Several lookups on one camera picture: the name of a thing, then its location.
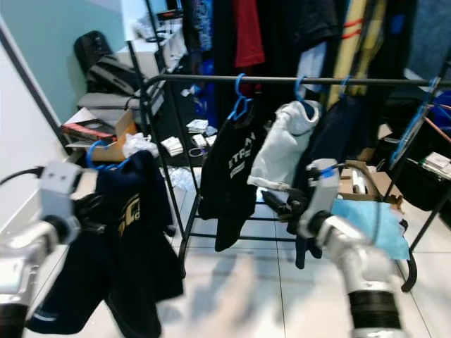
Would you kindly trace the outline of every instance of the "blue hanger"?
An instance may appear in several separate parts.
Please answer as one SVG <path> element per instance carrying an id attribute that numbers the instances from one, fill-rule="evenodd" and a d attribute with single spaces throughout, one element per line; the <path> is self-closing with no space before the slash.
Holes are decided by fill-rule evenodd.
<path id="1" fill-rule="evenodd" d="M 416 135 L 418 133 L 419 127 L 421 127 L 421 126 L 419 126 L 416 130 L 414 130 L 414 128 L 417 123 L 420 123 L 420 119 L 424 116 L 425 106 L 426 106 L 427 102 L 429 102 L 431 100 L 433 88 L 435 88 L 435 86 L 437 85 L 437 83 L 439 81 L 440 81 L 440 78 L 438 76 L 436 76 L 429 82 L 428 91 L 424 94 L 423 103 L 416 110 L 416 114 L 410 120 L 409 124 L 407 125 L 406 130 L 402 133 L 400 141 L 397 144 L 397 148 L 393 152 L 392 156 L 390 157 L 390 169 L 393 169 L 395 164 L 398 162 L 398 160 L 401 158 L 401 156 L 406 151 L 406 148 L 409 146 L 414 135 Z"/>
<path id="2" fill-rule="evenodd" d="M 299 87 L 300 87 L 302 81 L 304 81 L 304 79 L 305 79 L 305 76 L 302 76 L 299 79 L 297 79 L 295 82 L 295 97 L 296 97 L 296 100 L 298 100 L 301 103 L 304 101 L 304 98 L 299 93 Z"/>
<path id="3" fill-rule="evenodd" d="M 305 76 L 302 76 L 302 77 L 300 77 L 299 79 L 296 80 L 296 82 L 295 82 L 295 97 L 296 97 L 296 100 L 298 100 L 304 106 L 306 115 L 309 118 L 313 118 L 313 116 L 315 115 L 315 110 L 307 102 L 304 102 L 304 98 L 299 93 L 299 90 L 300 90 L 299 87 L 301 86 L 302 81 L 304 81 L 304 79 L 305 79 Z"/>
<path id="4" fill-rule="evenodd" d="M 346 84 L 347 81 L 351 78 L 350 75 L 348 75 L 347 77 L 345 77 L 340 85 L 340 98 L 342 99 L 343 97 L 345 97 L 345 90 L 346 90 Z"/>
<path id="5" fill-rule="evenodd" d="M 247 107 L 248 107 L 249 103 L 252 102 L 252 100 L 254 100 L 252 98 L 245 97 L 240 92 L 240 82 L 241 82 L 242 77 L 245 75 L 246 74 L 244 74 L 244 73 L 239 74 L 235 81 L 235 93 L 237 93 L 238 99 L 235 102 L 235 105 L 233 106 L 232 113 L 230 113 L 230 115 L 227 117 L 228 120 L 230 120 L 231 118 L 233 118 L 234 121 L 238 120 L 241 116 L 243 116 L 245 113 L 247 113 Z M 242 111 L 240 111 L 237 114 L 237 109 L 241 103 L 243 103 Z"/>
<path id="6" fill-rule="evenodd" d="M 119 163 L 118 165 L 116 164 L 110 164 L 110 165 L 95 165 L 92 162 L 92 154 L 94 153 L 94 150 L 98 147 L 98 146 L 104 146 L 107 147 L 108 144 L 100 139 L 99 141 L 94 142 L 91 147 L 88 149 L 88 151 L 86 152 L 86 164 L 88 167 L 90 167 L 91 169 L 95 169 L 95 170 L 111 170 L 111 169 L 116 169 L 116 170 L 121 170 L 124 165 L 129 161 L 129 158 L 125 159 L 124 161 L 122 161 L 121 163 Z"/>

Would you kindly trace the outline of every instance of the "black t-shirt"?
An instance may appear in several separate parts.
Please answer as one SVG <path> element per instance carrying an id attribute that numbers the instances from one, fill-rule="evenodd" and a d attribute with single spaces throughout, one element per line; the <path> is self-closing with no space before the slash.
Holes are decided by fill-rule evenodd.
<path id="1" fill-rule="evenodd" d="M 253 119 L 248 125 L 227 120 L 202 168 L 199 215 L 218 218 L 215 249 L 232 246 L 254 213 L 257 187 L 247 185 L 266 131 Z"/>

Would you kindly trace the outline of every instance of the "clothes rack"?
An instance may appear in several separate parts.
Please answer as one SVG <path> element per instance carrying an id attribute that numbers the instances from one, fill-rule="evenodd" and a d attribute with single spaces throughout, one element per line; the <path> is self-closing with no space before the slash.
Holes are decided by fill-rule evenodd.
<path id="1" fill-rule="evenodd" d="M 446 76 L 446 73 L 451 68 L 451 46 L 448 48 L 445 60 L 443 61 L 442 68 L 440 69 L 438 77 L 444 78 Z M 412 149 L 414 140 L 410 144 L 410 147 L 406 149 L 404 156 L 400 159 L 400 164 L 398 165 L 397 171 L 393 176 L 392 182 L 388 188 L 387 194 L 385 195 L 384 199 L 387 198 L 388 194 L 390 193 L 391 189 L 393 188 L 393 185 L 397 182 L 397 179 L 401 175 L 402 167 L 405 164 L 405 161 L 407 160 L 407 157 L 409 155 L 410 150 Z M 409 268 L 409 272 L 407 273 L 407 278 L 405 280 L 405 283 L 401 286 L 401 290 L 404 292 L 409 292 L 412 290 L 416 283 L 416 279 L 418 277 L 418 268 L 416 266 L 416 261 L 414 257 L 414 250 L 416 248 L 416 245 L 420 242 L 421 238 L 423 238 L 424 234 L 426 233 L 427 229 L 431 225 L 434 218 L 437 216 L 437 214 L 440 212 L 440 210 L 445 205 L 446 201 L 451 199 L 451 182 L 447 182 L 447 188 L 445 190 L 445 193 L 440 197 L 438 203 L 435 205 L 434 209 L 431 211 L 431 214 L 429 215 L 426 222 L 421 227 L 419 233 L 417 236 L 415 236 L 414 241 L 409 247 L 409 255 L 410 259 L 407 261 L 407 267 Z"/>
<path id="2" fill-rule="evenodd" d="M 141 110 L 141 121 L 142 121 L 142 130 L 145 134 L 151 134 L 153 141 L 156 143 L 157 148 L 159 150 L 160 156 L 160 162 L 161 166 L 163 168 L 164 175 L 166 177 L 166 181 L 168 184 L 168 190 L 171 197 L 171 201 L 174 207 L 175 216 L 178 222 L 178 228 L 180 230 L 180 234 L 182 237 L 182 242 L 180 244 L 180 249 L 178 253 L 178 258 L 180 260 L 181 268 L 183 271 L 183 275 L 186 275 L 185 272 L 185 256 L 187 253 L 187 245 L 190 240 L 190 237 L 206 237 L 206 238 L 215 238 L 216 235 L 214 234 L 204 234 L 200 232 L 192 232 L 192 226 L 194 223 L 194 219 L 198 218 L 199 216 L 196 215 L 197 213 L 197 207 L 199 205 L 200 201 L 200 193 L 199 193 L 199 186 L 197 184 L 195 173 L 194 173 L 194 167 L 192 165 L 190 156 L 188 154 L 188 138 L 185 128 L 183 127 L 182 120 L 180 118 L 180 111 L 178 109 L 177 102 L 175 100 L 175 94 L 174 89 L 172 87 L 172 82 L 227 82 L 234 84 L 237 77 L 236 76 L 217 76 L 217 75 L 172 75 L 172 74 L 165 74 L 164 71 L 160 75 L 157 75 L 149 81 L 147 81 L 146 84 L 144 84 L 142 74 L 140 72 L 140 67 L 138 65 L 136 55 L 133 49 L 133 45 L 131 41 L 128 41 L 128 47 L 130 50 L 130 55 L 132 59 L 133 66 L 135 68 L 135 72 L 137 75 L 137 79 L 140 84 L 141 93 L 143 95 L 140 96 L 140 110 Z M 260 83 L 260 84 L 287 84 L 287 85 L 294 85 L 296 82 L 296 77 L 243 77 L 243 82 L 248 83 Z M 334 79 L 334 78 L 309 78 L 306 77 L 303 79 L 303 84 L 315 84 L 315 85 L 340 85 L 342 84 L 343 79 Z M 194 182 L 194 188 L 196 190 L 196 195 L 194 198 L 194 202 L 191 207 L 191 211 L 189 214 L 189 217 L 187 219 L 186 225 L 183 226 L 183 222 L 180 217 L 180 211 L 178 209 L 177 201 L 175 200 L 175 194 L 173 191 L 173 185 L 171 183 L 171 180 L 169 179 L 168 174 L 168 166 L 166 159 L 164 158 L 164 150 L 163 147 L 156 136 L 156 126 L 154 121 L 154 115 L 152 114 L 152 105 L 149 104 L 149 96 L 146 92 L 146 89 L 148 89 L 153 84 L 160 82 L 160 81 L 166 81 L 164 85 L 164 92 L 166 93 L 166 99 L 169 101 L 169 104 L 171 105 L 171 110 L 173 112 L 175 122 L 178 126 L 178 133 L 180 137 L 180 141 L 183 145 L 183 152 L 187 159 L 188 165 L 190 167 L 191 176 Z M 428 86 L 429 81 L 426 80 L 402 80 L 402 79 L 348 79 L 347 85 L 368 85 L 368 86 Z M 451 81 L 440 81 L 437 85 L 437 87 L 451 87 Z M 278 220 L 277 218 L 248 218 L 248 220 L 262 220 L 262 221 L 274 221 Z M 248 240 L 258 240 L 258 241 L 267 241 L 267 242 L 294 242 L 294 239 L 287 239 L 287 238 L 276 238 L 276 237 L 253 237 L 253 236 L 240 236 L 239 239 L 248 239 Z"/>

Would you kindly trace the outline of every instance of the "blue towel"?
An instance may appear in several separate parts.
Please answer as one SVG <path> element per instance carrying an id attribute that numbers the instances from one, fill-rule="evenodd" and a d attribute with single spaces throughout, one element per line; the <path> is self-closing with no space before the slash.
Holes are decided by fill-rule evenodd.
<path id="1" fill-rule="evenodd" d="M 336 199 L 332 214 L 346 218 L 372 238 L 376 226 L 377 203 L 379 202 Z M 390 208 L 390 204 L 381 203 L 381 222 L 376 246 L 387 252 L 391 259 L 409 259 L 409 245 L 401 235 L 400 221 L 400 215 Z"/>

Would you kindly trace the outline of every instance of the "teal wall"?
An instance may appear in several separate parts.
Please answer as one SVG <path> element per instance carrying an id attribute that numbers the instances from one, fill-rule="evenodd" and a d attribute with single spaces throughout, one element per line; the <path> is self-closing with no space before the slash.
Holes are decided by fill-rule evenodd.
<path id="1" fill-rule="evenodd" d="M 125 46 L 117 4 L 111 10 L 88 0 L 1 0 L 1 16 L 61 122 L 86 92 L 74 41 L 99 30 L 114 51 Z"/>
<path id="2" fill-rule="evenodd" d="M 168 10 L 166 0 L 150 0 L 150 4 L 152 5 L 152 10 L 155 13 Z"/>

